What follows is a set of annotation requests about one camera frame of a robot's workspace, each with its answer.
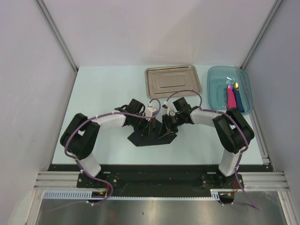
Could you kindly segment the dark knife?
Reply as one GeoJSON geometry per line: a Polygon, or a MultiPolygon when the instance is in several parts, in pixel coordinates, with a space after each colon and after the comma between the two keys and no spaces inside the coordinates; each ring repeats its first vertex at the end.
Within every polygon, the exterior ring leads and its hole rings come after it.
{"type": "Polygon", "coordinates": [[[155,129],[155,128],[156,128],[156,119],[155,119],[155,118],[153,118],[153,119],[151,120],[151,125],[152,125],[152,129],[155,129]]]}

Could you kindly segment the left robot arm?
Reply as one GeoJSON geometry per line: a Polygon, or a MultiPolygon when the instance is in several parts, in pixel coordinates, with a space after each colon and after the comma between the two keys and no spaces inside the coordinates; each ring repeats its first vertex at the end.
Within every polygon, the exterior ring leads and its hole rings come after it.
{"type": "Polygon", "coordinates": [[[150,100],[147,106],[132,99],[129,104],[117,107],[109,113],[87,117],[76,114],[60,138],[65,155],[75,160],[82,173],[88,174],[87,182],[97,188],[103,184],[101,166],[93,156],[94,145],[100,131],[131,126],[134,131],[146,136],[146,130],[161,110],[150,100]]]}

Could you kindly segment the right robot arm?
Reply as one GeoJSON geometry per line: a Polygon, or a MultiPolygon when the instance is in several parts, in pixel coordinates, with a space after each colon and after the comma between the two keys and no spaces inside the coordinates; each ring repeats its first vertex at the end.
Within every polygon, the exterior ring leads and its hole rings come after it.
{"type": "Polygon", "coordinates": [[[216,176],[216,182],[221,188],[229,187],[233,183],[232,175],[239,168],[242,154],[255,137],[251,126],[237,108],[230,108],[224,112],[203,109],[200,106],[191,107],[184,97],[174,101],[173,105],[175,112],[167,101],[164,102],[166,114],[162,116],[158,137],[165,138],[176,134],[178,127],[183,124],[206,125],[215,128],[224,147],[221,163],[218,166],[220,174],[216,176]]]}

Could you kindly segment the black paper napkin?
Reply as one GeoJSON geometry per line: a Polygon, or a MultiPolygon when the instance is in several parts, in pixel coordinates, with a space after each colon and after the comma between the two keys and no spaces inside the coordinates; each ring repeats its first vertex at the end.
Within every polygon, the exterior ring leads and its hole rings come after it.
{"type": "Polygon", "coordinates": [[[177,135],[167,134],[165,136],[160,136],[161,128],[162,123],[156,120],[155,127],[149,125],[148,129],[146,129],[148,135],[142,136],[137,131],[134,131],[127,139],[136,147],[170,144],[177,135]]]}

